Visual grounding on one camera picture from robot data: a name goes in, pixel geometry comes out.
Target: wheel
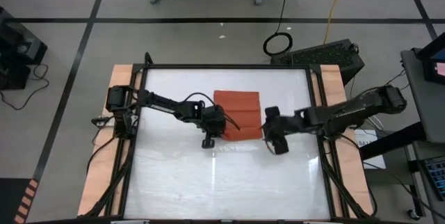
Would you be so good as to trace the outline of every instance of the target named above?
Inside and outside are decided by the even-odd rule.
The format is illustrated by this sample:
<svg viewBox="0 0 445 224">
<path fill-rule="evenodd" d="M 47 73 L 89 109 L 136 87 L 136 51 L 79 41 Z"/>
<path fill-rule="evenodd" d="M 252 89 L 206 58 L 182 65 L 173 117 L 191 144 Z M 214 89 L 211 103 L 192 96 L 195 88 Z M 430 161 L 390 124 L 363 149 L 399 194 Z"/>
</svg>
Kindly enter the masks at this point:
<svg viewBox="0 0 445 224">
<path fill-rule="evenodd" d="M 420 216 L 417 215 L 416 210 L 414 210 L 414 209 L 410 209 L 410 210 L 408 210 L 406 213 L 408 214 L 408 216 L 409 216 L 411 219 L 413 219 L 413 220 L 415 220 L 415 221 L 420 220 Z"/>
</svg>

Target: black metal frame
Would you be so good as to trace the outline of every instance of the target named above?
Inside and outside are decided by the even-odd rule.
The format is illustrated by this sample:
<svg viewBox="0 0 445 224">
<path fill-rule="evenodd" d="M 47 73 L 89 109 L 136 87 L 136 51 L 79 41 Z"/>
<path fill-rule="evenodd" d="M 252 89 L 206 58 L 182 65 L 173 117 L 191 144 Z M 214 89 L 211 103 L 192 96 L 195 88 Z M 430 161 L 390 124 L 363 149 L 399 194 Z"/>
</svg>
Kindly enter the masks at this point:
<svg viewBox="0 0 445 224">
<path fill-rule="evenodd" d="M 135 86 L 136 79 L 138 73 L 142 70 L 142 77 L 140 81 L 140 88 L 144 88 L 146 84 L 146 77 L 148 70 L 150 69 L 263 69 L 263 70 L 288 70 L 288 69 L 300 69 L 306 71 L 307 76 L 307 85 L 309 89 L 309 97 L 311 100 L 311 105 L 316 105 L 315 100 L 315 93 L 314 93 L 314 87 L 312 82 L 312 73 L 316 75 L 317 83 L 318 83 L 318 89 L 320 90 L 320 97 L 322 101 L 322 105 L 327 106 L 327 98 L 325 94 L 325 89 L 323 85 L 323 79 L 321 76 L 321 69 L 320 65 L 295 65 L 295 66 L 283 66 L 283 65 L 225 65 L 225 64 L 217 64 L 217 65 L 190 65 L 190 64 L 183 64 L 183 65 L 176 65 L 176 64 L 152 64 L 148 63 L 146 59 L 146 63 L 143 64 L 134 64 L 133 69 L 131 71 L 131 78 L 130 78 L 130 86 Z M 131 95 L 127 98 L 127 103 L 130 103 Z M 140 111 L 141 109 L 138 109 L 136 111 L 136 116 L 140 117 Z M 136 133 L 133 138 L 129 140 L 125 139 L 119 139 L 118 143 L 118 150 L 115 157 L 115 162 L 113 165 L 113 174 L 111 179 L 113 180 L 116 178 L 116 175 L 119 171 L 121 159 L 122 159 L 122 152 L 124 150 L 124 144 L 126 141 L 129 141 L 129 148 L 127 156 L 134 157 L 134 150 L 136 146 L 136 139 L 137 139 L 137 126 L 136 126 Z M 324 138 L 321 136 L 317 136 L 317 144 L 318 144 L 318 151 L 320 152 L 320 155 L 325 155 L 325 147 L 324 147 Z M 332 154 L 332 164 L 335 171 L 335 175 L 341 179 L 341 171 L 340 171 L 340 165 L 338 160 L 338 154 L 337 149 L 335 147 L 335 142 L 329 142 L 331 154 Z M 329 207 L 330 212 L 330 218 L 332 222 L 338 222 L 338 223 L 376 223 L 375 220 L 366 220 L 366 219 L 356 219 L 356 218 L 349 218 L 349 208 L 345 201 L 345 199 L 342 197 L 342 195 L 339 195 L 341 199 L 341 208 L 342 208 L 342 214 L 344 217 L 338 217 L 335 216 L 335 206 L 332 199 L 332 188 L 330 183 L 330 178 L 327 175 L 327 173 L 322 170 L 323 173 L 323 180 L 325 182 L 325 190 L 326 190 L 326 196 L 327 196 L 327 203 Z M 122 193 L 120 198 L 120 204 L 119 204 L 119 210 L 117 216 L 110 216 L 111 209 L 113 207 L 113 199 L 114 199 L 114 193 L 112 197 L 110 197 L 110 200 L 107 202 L 105 206 L 105 216 L 102 217 L 82 217 L 78 219 L 69 219 L 69 220 L 59 220 L 59 221 L 49 221 L 49 222 L 43 222 L 45 224 L 63 224 L 63 223 L 110 223 L 111 221 L 123 221 L 124 216 L 124 209 L 129 189 L 129 179 L 131 174 L 131 164 L 130 169 L 128 169 L 126 175 L 122 178 L 123 185 L 122 185 Z M 379 223 L 388 223 L 388 224 L 405 224 L 405 223 L 397 223 L 397 222 L 390 222 L 390 221 L 378 221 Z M 223 223 L 223 221 L 219 220 L 150 220 L 150 223 Z M 277 220 L 277 221 L 237 221 L 232 220 L 228 221 L 228 223 L 298 223 L 303 224 L 303 221 L 285 221 L 285 220 Z"/>
</svg>

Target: gray floor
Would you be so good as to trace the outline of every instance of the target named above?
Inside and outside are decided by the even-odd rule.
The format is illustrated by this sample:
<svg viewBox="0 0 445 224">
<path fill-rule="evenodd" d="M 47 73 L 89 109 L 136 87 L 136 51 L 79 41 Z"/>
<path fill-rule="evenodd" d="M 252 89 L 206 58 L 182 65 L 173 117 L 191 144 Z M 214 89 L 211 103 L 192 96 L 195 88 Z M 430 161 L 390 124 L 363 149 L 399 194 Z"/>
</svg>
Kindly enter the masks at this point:
<svg viewBox="0 0 445 224">
<path fill-rule="evenodd" d="M 102 0 L 98 17 L 279 17 L 282 0 Z M 326 18 L 333 0 L 287 0 L 288 18 Z M 0 0 L 14 17 L 88 18 L 95 0 Z M 445 0 L 422 0 L 431 18 L 445 18 Z M 421 19 L 413 0 L 339 0 L 335 18 Z M 51 85 L 23 111 L 0 104 L 0 177 L 32 177 L 86 24 L 26 24 L 48 46 L 43 62 L 49 65 Z M 40 182 L 28 221 L 74 218 L 77 213 L 86 163 L 92 152 L 95 128 L 90 119 L 104 105 L 106 87 L 115 64 L 139 63 L 149 51 L 156 63 L 267 63 L 263 41 L 276 24 L 95 24 L 74 82 L 63 118 Z M 445 25 L 434 25 L 437 33 Z M 293 36 L 294 49 L 319 45 L 326 24 L 283 24 Z M 365 68 L 356 76 L 352 95 L 382 85 L 401 70 L 400 51 L 431 41 L 423 24 L 333 24 L 329 41 L 350 38 L 357 43 Z M 271 50 L 283 48 L 274 40 Z M 393 82 L 405 86 L 401 77 Z M 10 101 L 24 101 L 40 83 L 8 92 Z M 350 84 L 346 86 L 349 93 Z M 385 129 L 398 130 L 419 120 L 410 89 L 403 91 L 408 108 L 400 115 L 379 115 Z M 378 216 L 409 221 L 409 195 L 399 186 L 371 185 L 378 201 Z M 420 223 L 431 223 L 431 217 Z"/>
</svg>

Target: red cloth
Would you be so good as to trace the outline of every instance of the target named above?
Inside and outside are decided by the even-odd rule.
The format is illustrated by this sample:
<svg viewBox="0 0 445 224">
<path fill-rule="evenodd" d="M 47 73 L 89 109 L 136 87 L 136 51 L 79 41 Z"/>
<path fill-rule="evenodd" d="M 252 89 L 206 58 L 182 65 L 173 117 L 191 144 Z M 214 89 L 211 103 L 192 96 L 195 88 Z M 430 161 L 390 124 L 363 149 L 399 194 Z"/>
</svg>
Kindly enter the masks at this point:
<svg viewBox="0 0 445 224">
<path fill-rule="evenodd" d="M 213 94 L 213 100 L 216 104 L 222 106 L 224 112 L 241 129 L 238 130 L 232 123 L 226 121 L 223 139 L 243 141 L 263 137 L 258 92 L 216 90 Z"/>
</svg>

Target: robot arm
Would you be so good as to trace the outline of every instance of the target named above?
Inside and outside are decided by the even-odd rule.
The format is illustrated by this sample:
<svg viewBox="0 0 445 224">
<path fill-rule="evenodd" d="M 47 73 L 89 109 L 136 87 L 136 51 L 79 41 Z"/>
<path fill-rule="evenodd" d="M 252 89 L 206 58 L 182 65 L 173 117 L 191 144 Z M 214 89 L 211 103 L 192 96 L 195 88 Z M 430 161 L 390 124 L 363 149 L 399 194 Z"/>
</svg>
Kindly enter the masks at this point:
<svg viewBox="0 0 445 224">
<path fill-rule="evenodd" d="M 135 102 L 125 106 L 128 93 L 137 93 L 138 96 Z M 105 107 L 113 113 L 115 135 L 120 138 L 129 138 L 133 135 L 131 114 L 138 107 L 149 107 L 169 113 L 182 122 L 194 123 L 197 128 L 206 133 L 202 148 L 213 148 L 215 141 L 211 138 L 221 136 L 226 126 L 226 118 L 221 106 L 204 107 L 203 101 L 176 102 L 147 90 L 136 90 L 131 86 L 109 88 Z"/>
<path fill-rule="evenodd" d="M 347 127 L 360 126 L 364 120 L 378 113 L 395 114 L 407 106 L 400 90 L 383 86 L 332 106 L 314 106 L 281 116 L 277 106 L 266 109 L 264 138 L 270 141 L 276 154 L 289 151 L 285 136 L 295 133 L 321 134 L 326 137 L 342 134 Z"/>
</svg>

